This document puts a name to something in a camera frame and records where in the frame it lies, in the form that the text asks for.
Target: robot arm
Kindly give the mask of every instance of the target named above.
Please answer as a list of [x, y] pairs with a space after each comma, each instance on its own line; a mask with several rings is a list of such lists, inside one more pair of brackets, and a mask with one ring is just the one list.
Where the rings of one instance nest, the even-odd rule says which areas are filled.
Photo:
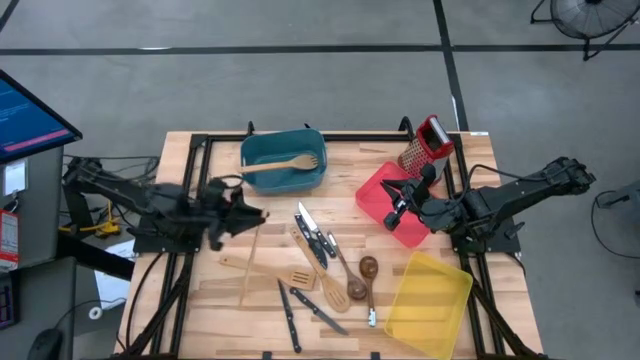
[[[387, 229], [395, 229], [402, 214], [409, 210], [432, 232], [459, 232], [484, 240], [493, 236], [500, 224], [513, 215], [551, 196], [582, 194], [595, 181], [585, 165], [575, 159], [560, 157], [524, 178], [497, 188], [467, 189], [457, 194], [456, 200], [451, 200], [429, 194], [428, 187], [435, 179], [431, 165], [425, 165], [422, 175], [420, 181], [383, 180], [382, 186], [394, 203], [394, 212], [385, 219]], [[522, 225], [510, 229], [510, 235], [515, 235]]]
[[[264, 223], [267, 216], [244, 202], [241, 187], [231, 188], [221, 178], [211, 179], [202, 196], [191, 199], [182, 186], [143, 187], [103, 170], [95, 158], [74, 158], [63, 176], [63, 186], [65, 191], [100, 194], [141, 215], [139, 226], [128, 230], [136, 236], [162, 236], [195, 248], [208, 229], [214, 251], [222, 248], [219, 240], [223, 233], [234, 236]], [[225, 197], [228, 190], [229, 199]]]

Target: slotted wooden spatula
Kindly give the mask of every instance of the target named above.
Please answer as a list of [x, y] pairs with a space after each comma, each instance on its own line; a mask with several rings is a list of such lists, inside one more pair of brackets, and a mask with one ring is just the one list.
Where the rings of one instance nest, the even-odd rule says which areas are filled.
[[289, 161], [242, 166], [238, 171], [246, 174], [250, 172], [285, 169], [290, 167], [299, 170], [313, 170], [318, 167], [318, 158], [313, 155], [298, 155]]
[[[238, 269], [247, 269], [249, 267], [247, 260], [236, 256], [223, 256], [220, 258], [219, 263]], [[302, 266], [275, 267], [254, 263], [251, 265], [251, 270], [275, 276], [283, 283], [302, 290], [313, 290], [313, 285], [316, 282], [315, 272]]]
[[324, 292], [324, 297], [327, 299], [327, 303], [329, 306], [333, 308], [333, 310], [337, 312], [345, 312], [349, 310], [351, 306], [351, 301], [349, 300], [349, 295], [347, 295], [347, 291], [345, 287], [340, 285], [334, 278], [327, 274], [326, 270], [320, 265], [316, 256], [313, 255], [313, 252], [307, 245], [307, 242], [302, 237], [302, 234], [297, 229], [290, 230], [291, 236], [296, 241], [304, 256], [307, 257], [307, 260], [311, 263], [311, 266], [316, 270], [318, 276], [320, 277], [320, 282], [322, 283], [322, 291]]

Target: paring knife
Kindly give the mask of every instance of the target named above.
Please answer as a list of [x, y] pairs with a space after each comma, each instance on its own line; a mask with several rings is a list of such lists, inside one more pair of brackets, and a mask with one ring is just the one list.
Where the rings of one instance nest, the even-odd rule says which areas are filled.
[[305, 240], [307, 240], [307, 242], [309, 243], [309, 248], [311, 249], [311, 251], [313, 251], [313, 255], [316, 256], [316, 259], [318, 259], [320, 265], [322, 265], [322, 267], [326, 269], [327, 255], [324, 253], [324, 250], [322, 250], [320, 241], [314, 239], [313, 236], [311, 236], [311, 232], [309, 231], [307, 224], [305, 224], [304, 220], [302, 219], [302, 215], [295, 214], [294, 217], [296, 218], [296, 223], [298, 223], [298, 227], [300, 228], [302, 236], [304, 236]]
[[327, 254], [329, 254], [331, 258], [335, 258], [336, 251], [333, 249], [331, 244], [329, 244], [329, 242], [324, 237], [324, 235], [322, 235], [322, 231], [320, 231], [320, 229], [318, 228], [318, 225], [316, 225], [316, 222], [313, 221], [313, 219], [311, 218], [311, 215], [309, 215], [309, 212], [307, 211], [307, 209], [305, 209], [304, 205], [302, 205], [301, 202], [298, 202], [298, 210], [300, 211], [300, 215], [302, 215], [304, 222], [307, 223], [309, 230], [311, 230], [311, 232], [316, 235], [318, 240], [320, 240], [320, 244], [327, 251]]
[[322, 310], [318, 309], [318, 307], [311, 302], [311, 300], [307, 299], [306, 296], [302, 295], [300, 290], [292, 287], [289, 289], [289, 292], [295, 295], [303, 304], [305, 304], [311, 311], [313, 311], [313, 315], [319, 317], [327, 323], [327, 325], [331, 326], [333, 330], [335, 330], [338, 334], [349, 335], [349, 332], [345, 330], [342, 326], [338, 325], [332, 318], [330, 318], [327, 314], [325, 314]]
[[280, 288], [280, 296], [282, 297], [282, 306], [284, 307], [284, 313], [287, 316], [287, 325], [289, 325], [289, 335], [291, 335], [291, 343], [293, 343], [293, 351], [300, 353], [302, 348], [298, 342], [298, 332], [296, 331], [296, 325], [293, 323], [293, 310], [289, 305], [289, 298], [287, 298], [287, 292], [284, 290], [284, 285], [278, 280], [278, 287]]

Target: concrete floor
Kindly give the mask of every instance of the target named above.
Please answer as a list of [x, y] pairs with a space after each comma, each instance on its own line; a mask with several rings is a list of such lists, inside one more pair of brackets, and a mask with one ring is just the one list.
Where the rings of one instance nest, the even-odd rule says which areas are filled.
[[[528, 24], [536, 0], [443, 2], [454, 45], [579, 44]], [[439, 42], [429, 0], [20, 0], [0, 33], [0, 49]], [[640, 26], [616, 42], [640, 43]], [[566, 155], [598, 178], [586, 195], [518, 217], [546, 353], [637, 358], [640, 262], [605, 252], [589, 211], [596, 193], [640, 179], [640, 52], [587, 63], [580, 52], [454, 56], [469, 127], [490, 132], [500, 168], [526, 174]], [[404, 115], [417, 125], [437, 113], [456, 129], [440, 52], [0, 56], [0, 67], [81, 129], [85, 140], [65, 149], [75, 154], [159, 154], [166, 131], [248, 120], [258, 129], [393, 129]], [[640, 254], [629, 209], [596, 222], [612, 247]], [[79, 272], [79, 299], [96, 296], [92, 281]], [[119, 311], [98, 322], [78, 316], [75, 358], [109, 354]]]

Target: red box grater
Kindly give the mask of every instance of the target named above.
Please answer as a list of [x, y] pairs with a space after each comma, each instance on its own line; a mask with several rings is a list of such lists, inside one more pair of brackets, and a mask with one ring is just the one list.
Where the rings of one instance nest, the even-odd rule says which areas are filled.
[[432, 164], [436, 168], [435, 184], [440, 180], [452, 152], [453, 142], [440, 125], [438, 117], [429, 115], [418, 128], [416, 137], [398, 157], [398, 165], [412, 177], [420, 178], [420, 169], [425, 164]]

